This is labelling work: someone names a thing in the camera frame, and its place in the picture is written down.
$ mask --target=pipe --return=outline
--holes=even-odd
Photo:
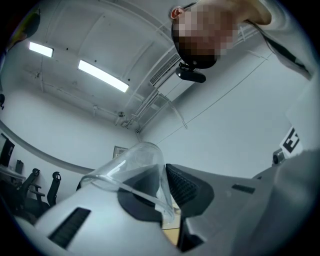
[[[148,119],[148,121],[146,121],[146,122],[144,123],[144,125],[137,130],[137,133],[142,132],[142,130],[148,125],[148,123],[151,122],[151,120],[152,120],[153,118],[155,118],[155,116],[156,116],[157,114],[159,114],[160,111],[163,110],[168,104],[169,104],[169,101],[167,101],[161,108],[159,108],[159,110],[158,110],[157,112],[155,112],[155,113],[153,114],[153,116],[151,116],[151,117]]]
[[[242,34],[243,41],[245,42],[246,41],[246,36],[245,36],[244,30],[243,30],[242,26],[239,26],[239,28],[240,28],[240,32]]]
[[[133,123],[135,121],[136,118],[139,120],[141,119],[141,117],[145,114],[145,112],[152,106],[152,104],[157,100],[158,98],[158,94],[156,94],[150,101],[149,103],[143,108],[143,110],[141,110],[137,115],[131,117],[131,119],[129,120],[128,124],[126,125],[126,127],[128,127],[131,123]]]
[[[179,111],[175,108],[175,106],[174,106],[171,102],[169,102],[169,104],[170,104],[170,107],[174,110],[174,112],[175,112],[175,114],[177,115],[177,117],[178,117],[178,118],[181,120],[181,122],[183,123],[184,127],[185,127],[186,129],[188,129],[188,126],[187,126],[185,120],[183,119],[182,115],[179,113]]]
[[[124,123],[125,123],[126,121],[123,121],[121,124],[120,124],[120,126],[122,127],[122,128],[126,128],[126,126],[124,126]]]
[[[152,93],[147,97],[147,99],[143,102],[143,104],[139,107],[139,109],[135,112],[135,114],[132,114],[133,117],[130,118],[129,122],[127,123],[126,127],[128,127],[132,122],[135,121],[136,118],[141,118],[142,113],[145,112],[145,110],[149,107],[150,103],[153,101],[155,97],[158,95],[157,89],[155,88]]]
[[[252,51],[252,50],[247,50],[247,52],[250,53],[250,54],[252,54],[253,56],[256,56],[256,57],[258,57],[258,58],[263,58],[263,59],[265,59],[266,61],[268,61],[267,58],[259,55],[258,53],[254,52],[254,51]]]
[[[134,95],[134,97],[135,97],[138,101],[140,101],[140,102],[141,102],[141,104],[143,103],[143,100],[142,100],[142,99],[140,99],[137,95]]]
[[[83,102],[87,102],[87,103],[89,103],[89,104],[92,104],[91,102],[86,101],[86,100],[84,100],[84,99],[82,99],[82,98],[79,98],[79,97],[77,97],[77,96],[75,96],[75,95],[73,95],[73,94],[65,91],[64,89],[58,88],[58,87],[56,87],[56,86],[54,86],[54,85],[52,85],[52,84],[49,84],[49,83],[46,83],[46,82],[44,82],[43,84],[46,85],[46,86],[50,86],[50,87],[56,89],[57,91],[60,91],[60,92],[66,94],[66,95],[68,95],[68,96],[70,96],[70,97],[73,97],[74,99],[77,99],[77,100],[80,100],[80,101],[83,101]],[[111,111],[108,111],[108,110],[106,110],[106,109],[104,109],[104,108],[102,108],[102,107],[99,107],[99,106],[97,106],[97,105],[94,105],[94,106],[96,106],[96,109],[97,109],[97,110],[101,110],[101,111],[103,111],[103,112],[106,112],[106,113],[114,116],[114,117],[118,117],[117,114],[115,114],[115,113],[113,113],[113,112],[111,112]]]
[[[43,68],[42,68],[42,63],[44,61],[44,57],[41,56],[41,70],[40,70],[40,84],[41,84],[41,91],[44,93],[45,92],[45,88],[44,88],[44,80],[43,80],[43,77],[42,77],[42,73],[43,73]]]
[[[170,99],[168,99],[166,96],[164,96],[164,95],[161,94],[161,93],[159,93],[159,96],[160,96],[162,99],[166,100],[166,101],[170,101]]]
[[[259,34],[259,31],[258,31],[258,30],[257,30],[257,31],[253,31],[252,33],[247,34],[245,39],[248,40],[249,38],[253,37],[253,36],[256,35],[256,34]],[[238,44],[241,44],[241,43],[242,43],[242,40],[241,40],[241,41],[237,41],[237,42],[234,44],[233,47],[235,47],[235,46],[237,46]]]
[[[93,117],[96,116],[96,111],[97,111],[97,109],[98,109],[98,106],[97,106],[97,105],[94,105],[94,106],[93,106]]]
[[[141,142],[141,138],[139,137],[138,133],[135,133],[136,138],[138,139],[139,142]]]
[[[118,125],[119,120],[120,120],[120,116],[116,119],[115,124],[114,124],[115,126],[117,126],[117,125]]]
[[[145,77],[142,79],[141,83],[139,84],[139,86],[134,90],[133,94],[131,95],[131,97],[129,98],[128,102],[126,103],[126,105],[124,106],[124,110],[126,110],[127,106],[129,105],[129,103],[131,102],[133,96],[137,93],[137,91],[139,90],[139,88],[142,86],[142,84],[145,82],[145,80],[147,79],[147,77],[151,74],[151,72],[155,69],[155,67],[163,60],[163,58],[173,49],[175,48],[175,45],[171,46],[169,48],[169,50],[167,50],[158,60],[157,62],[152,66],[152,68],[149,70],[149,72],[145,75]]]

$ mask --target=person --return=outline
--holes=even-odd
[[[40,24],[40,15],[38,14],[38,9],[35,7],[21,22],[20,26],[16,29],[15,33],[11,36],[6,48],[0,55],[0,73],[3,69],[6,55],[9,50],[12,49],[17,43],[30,38],[36,33]],[[0,91],[2,91],[2,84],[0,79]]]
[[[318,65],[303,29],[276,0],[199,0],[169,11],[171,36],[182,60],[193,68],[212,67],[232,47],[238,24],[255,26],[278,59],[307,79]]]

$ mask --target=ear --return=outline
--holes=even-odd
[[[17,41],[21,42],[21,41],[25,40],[26,38],[27,38],[27,34],[22,32],[21,34],[19,34]]]
[[[170,17],[171,17],[171,19],[176,20],[181,14],[184,14],[185,12],[186,12],[185,9],[183,9],[180,6],[177,6],[172,9]]]

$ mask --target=picture frame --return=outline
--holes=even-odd
[[[125,147],[114,146],[112,159],[115,159],[116,157],[120,156],[123,152],[125,152],[127,150],[128,150],[128,148],[125,148]]]

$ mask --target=black vent grille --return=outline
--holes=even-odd
[[[150,83],[154,86],[156,82],[174,65],[180,60],[178,54],[173,55],[150,79]]]
[[[58,246],[66,249],[71,240],[83,225],[90,210],[77,208],[75,209],[65,221],[49,236],[49,239]]]
[[[196,184],[171,169],[167,169],[167,171],[170,193],[174,201],[181,208],[181,206],[197,196],[199,188]]]

